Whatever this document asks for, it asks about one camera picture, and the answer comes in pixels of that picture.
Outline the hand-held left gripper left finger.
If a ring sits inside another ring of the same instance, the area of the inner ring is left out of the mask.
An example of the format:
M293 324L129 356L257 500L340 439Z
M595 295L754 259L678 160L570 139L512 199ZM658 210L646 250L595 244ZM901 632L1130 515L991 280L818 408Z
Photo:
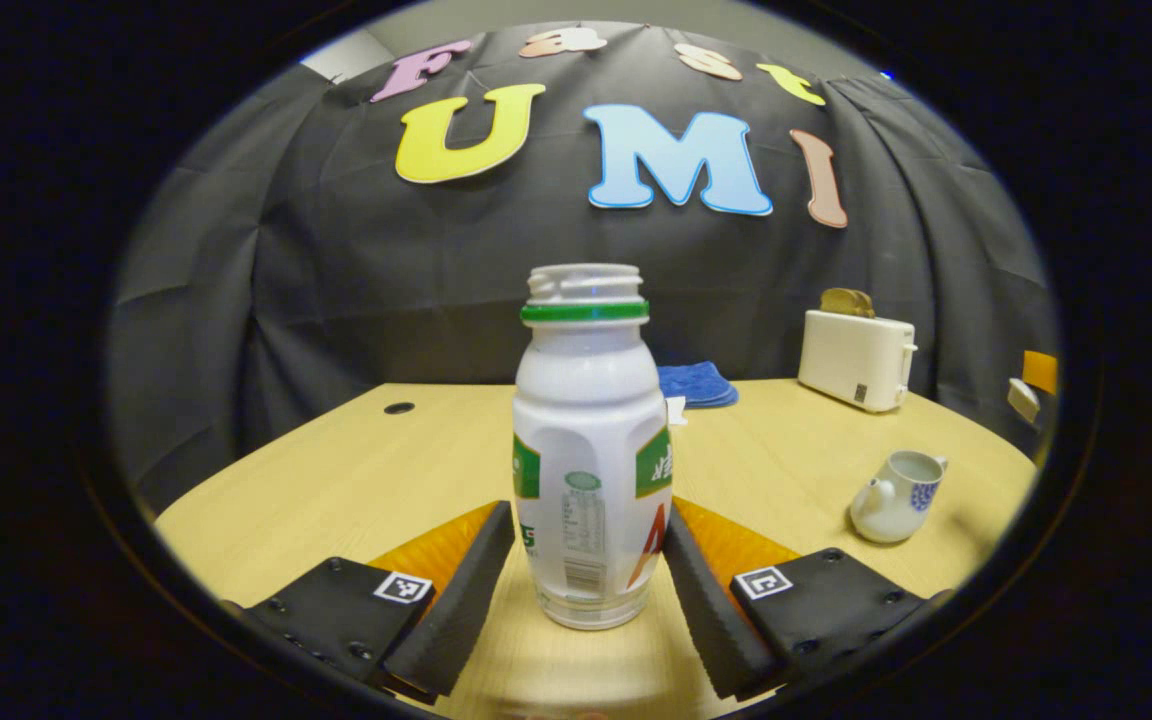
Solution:
M225 609L329 685L434 705L465 670L513 543L511 506L493 501L369 562L326 558Z

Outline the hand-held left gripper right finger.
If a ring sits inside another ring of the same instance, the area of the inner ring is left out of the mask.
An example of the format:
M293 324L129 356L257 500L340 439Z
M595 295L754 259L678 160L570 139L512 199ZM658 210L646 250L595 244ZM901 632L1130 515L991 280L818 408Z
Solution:
M948 601L841 548L803 555L680 497L664 556L710 683L741 702L850 673Z

